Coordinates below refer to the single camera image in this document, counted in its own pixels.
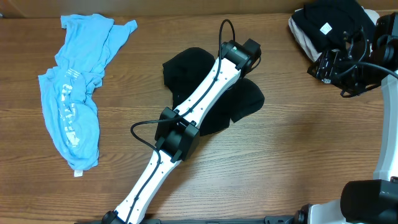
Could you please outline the black mesh shirt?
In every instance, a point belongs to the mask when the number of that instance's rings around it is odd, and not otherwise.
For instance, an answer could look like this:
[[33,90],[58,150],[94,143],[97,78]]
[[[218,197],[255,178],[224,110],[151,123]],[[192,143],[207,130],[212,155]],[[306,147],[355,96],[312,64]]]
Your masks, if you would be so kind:
[[[215,63],[215,58],[198,47],[180,52],[162,64],[164,85],[172,92],[173,106],[183,103],[199,86]],[[246,78],[226,90],[209,110],[200,126],[200,135],[217,133],[247,115],[260,110],[265,97],[260,88]]]

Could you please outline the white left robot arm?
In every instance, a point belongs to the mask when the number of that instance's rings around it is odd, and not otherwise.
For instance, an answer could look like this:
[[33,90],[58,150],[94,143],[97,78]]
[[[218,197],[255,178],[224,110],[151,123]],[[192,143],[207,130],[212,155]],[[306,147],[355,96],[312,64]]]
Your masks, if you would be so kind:
[[102,223],[130,224],[143,221],[154,195],[167,176],[196,149],[200,126],[220,96],[252,70],[261,58],[261,46],[252,39],[243,45],[234,40],[219,46],[218,58],[196,90],[175,109],[165,108],[155,133],[153,154],[129,195]]

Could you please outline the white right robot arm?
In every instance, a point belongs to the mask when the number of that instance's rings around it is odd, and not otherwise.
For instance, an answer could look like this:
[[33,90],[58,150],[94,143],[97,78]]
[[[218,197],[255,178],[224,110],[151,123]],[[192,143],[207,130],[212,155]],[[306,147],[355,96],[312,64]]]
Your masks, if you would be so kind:
[[373,40],[363,28],[344,34],[346,50],[326,50],[307,72],[341,89],[343,98],[380,88],[384,103],[379,158],[371,180],[348,182],[341,197],[304,205],[288,223],[397,223],[397,13],[376,21]]

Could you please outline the folded beige garment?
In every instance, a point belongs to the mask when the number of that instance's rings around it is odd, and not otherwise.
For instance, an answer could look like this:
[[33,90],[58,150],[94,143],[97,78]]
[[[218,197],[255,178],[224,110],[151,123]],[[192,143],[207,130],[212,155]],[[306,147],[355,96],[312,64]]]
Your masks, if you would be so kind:
[[[373,11],[371,9],[364,9],[364,11],[368,15],[370,20],[372,20],[374,25],[376,25],[376,22],[380,18],[380,15],[376,11]],[[307,54],[307,57],[311,61],[315,62],[318,59],[318,57],[321,56],[321,53],[316,50],[310,38],[296,24],[296,22],[292,19],[292,17],[289,18],[289,28],[296,42],[299,44],[299,46],[301,46],[303,51]]]

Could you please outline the folded black shirt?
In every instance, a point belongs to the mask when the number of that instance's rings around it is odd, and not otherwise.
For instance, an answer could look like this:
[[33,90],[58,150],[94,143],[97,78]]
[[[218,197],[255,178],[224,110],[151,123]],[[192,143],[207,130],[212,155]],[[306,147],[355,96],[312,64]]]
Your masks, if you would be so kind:
[[355,0],[317,0],[292,14],[293,21],[309,37],[315,49],[343,49],[345,34],[362,29],[372,42],[376,26]]

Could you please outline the light blue crumpled shirt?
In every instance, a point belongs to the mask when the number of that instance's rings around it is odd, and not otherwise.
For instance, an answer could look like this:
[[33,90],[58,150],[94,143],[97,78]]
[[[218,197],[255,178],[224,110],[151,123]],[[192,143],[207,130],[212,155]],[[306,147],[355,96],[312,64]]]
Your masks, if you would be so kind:
[[56,65],[39,75],[45,126],[74,177],[98,165],[100,125],[94,91],[101,87],[105,68],[137,29],[131,20],[92,14],[61,16],[65,41],[55,55]]

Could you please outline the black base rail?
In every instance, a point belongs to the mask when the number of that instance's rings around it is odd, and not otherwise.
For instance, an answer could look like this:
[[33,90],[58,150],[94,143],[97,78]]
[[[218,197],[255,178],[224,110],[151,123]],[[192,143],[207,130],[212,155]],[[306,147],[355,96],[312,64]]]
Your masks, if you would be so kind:
[[159,220],[147,219],[141,224],[293,224],[294,216],[266,216],[249,219],[216,219],[216,220]]

